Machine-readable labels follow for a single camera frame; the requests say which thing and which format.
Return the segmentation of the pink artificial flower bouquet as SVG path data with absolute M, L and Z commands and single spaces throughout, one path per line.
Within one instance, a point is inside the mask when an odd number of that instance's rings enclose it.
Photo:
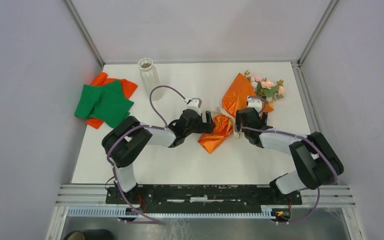
M 249 70 L 244 72 L 245 78 L 250 82 L 254 92 L 258 97 L 266 99 L 267 102 L 273 102 L 283 99 L 286 95 L 284 81 L 272 81 L 257 75 L 252 75 Z

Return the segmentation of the cream printed ribbon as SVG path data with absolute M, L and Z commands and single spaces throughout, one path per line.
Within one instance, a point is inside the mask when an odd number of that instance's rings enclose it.
M 241 138 L 241 132 L 240 131 L 234 131 L 233 135 L 235 138 L 240 139 Z

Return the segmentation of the orange wrapping paper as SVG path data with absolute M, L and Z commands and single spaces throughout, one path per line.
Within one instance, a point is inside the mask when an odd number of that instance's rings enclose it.
M 247 97 L 257 96 L 251 83 L 246 79 L 244 73 L 238 73 L 228 90 L 221 99 L 222 111 L 217 113 L 212 120 L 215 122 L 213 133 L 203 133 L 198 143 L 204 150 L 211 154 L 234 132 L 234 123 L 237 110 L 247 108 Z M 274 110 L 274 101 L 267 102 L 265 113 Z

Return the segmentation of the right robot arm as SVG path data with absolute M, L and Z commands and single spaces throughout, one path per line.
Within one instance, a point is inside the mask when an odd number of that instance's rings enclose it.
M 335 184 L 344 172 L 341 160 L 321 132 L 299 135 L 280 131 L 267 124 L 265 113 L 252 107 L 236 112 L 235 131 L 244 133 L 254 146 L 291 156 L 295 171 L 269 183 L 268 196 L 275 204 L 282 204 L 292 192 Z

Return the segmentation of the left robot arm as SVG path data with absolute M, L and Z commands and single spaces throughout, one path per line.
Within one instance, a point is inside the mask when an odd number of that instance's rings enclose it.
M 197 113 L 185 109 L 178 119 L 161 127 L 141 123 L 129 116 L 102 140 L 107 161 L 111 164 L 118 197 L 125 204 L 137 198 L 137 180 L 133 162 L 147 145 L 176 148 L 191 134 L 211 134 L 216 127 L 210 111 Z

